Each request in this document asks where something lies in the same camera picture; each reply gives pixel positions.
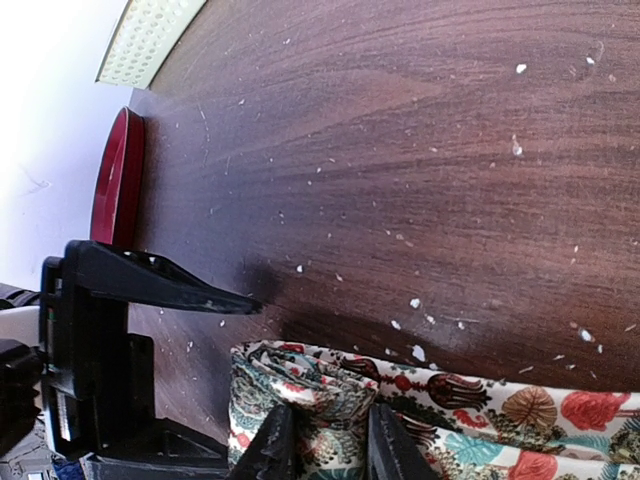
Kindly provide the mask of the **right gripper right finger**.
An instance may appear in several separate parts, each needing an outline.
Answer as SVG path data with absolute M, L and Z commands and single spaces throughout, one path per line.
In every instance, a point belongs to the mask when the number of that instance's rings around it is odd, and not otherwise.
M 367 478 L 438 479 L 396 414 L 386 404 L 376 403 L 369 410 Z

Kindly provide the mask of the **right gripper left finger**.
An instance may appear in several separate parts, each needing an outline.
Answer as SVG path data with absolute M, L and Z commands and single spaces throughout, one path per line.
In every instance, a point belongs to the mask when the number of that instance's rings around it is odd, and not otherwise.
M 295 478 L 294 412 L 274 407 L 247 450 L 226 476 L 231 480 L 292 480 Z

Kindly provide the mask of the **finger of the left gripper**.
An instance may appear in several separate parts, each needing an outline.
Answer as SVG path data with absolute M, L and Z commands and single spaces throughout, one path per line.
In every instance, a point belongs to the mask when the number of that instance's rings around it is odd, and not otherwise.
M 96 241 L 74 240 L 65 250 L 71 282 L 97 298 L 221 315 L 253 315 L 263 304 L 214 287 L 170 259 Z
M 224 479 L 227 447 L 168 418 L 81 459 L 88 479 Z

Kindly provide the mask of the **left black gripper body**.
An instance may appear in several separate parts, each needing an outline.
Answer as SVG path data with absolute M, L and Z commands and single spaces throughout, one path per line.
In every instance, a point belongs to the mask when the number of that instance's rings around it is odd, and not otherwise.
M 47 441 L 80 458 L 154 421 L 153 342 L 130 332 L 127 302 L 94 295 L 71 267 L 60 257 L 43 264 L 39 341 Z

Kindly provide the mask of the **patterned paisley necktie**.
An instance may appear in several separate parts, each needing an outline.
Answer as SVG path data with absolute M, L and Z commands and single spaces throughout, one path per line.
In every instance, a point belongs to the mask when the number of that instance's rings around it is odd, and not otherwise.
M 294 475 L 362 479 L 368 413 L 384 403 L 440 479 L 635 479 L 639 396 L 508 383 L 303 343 L 231 351 L 229 454 L 293 409 Z

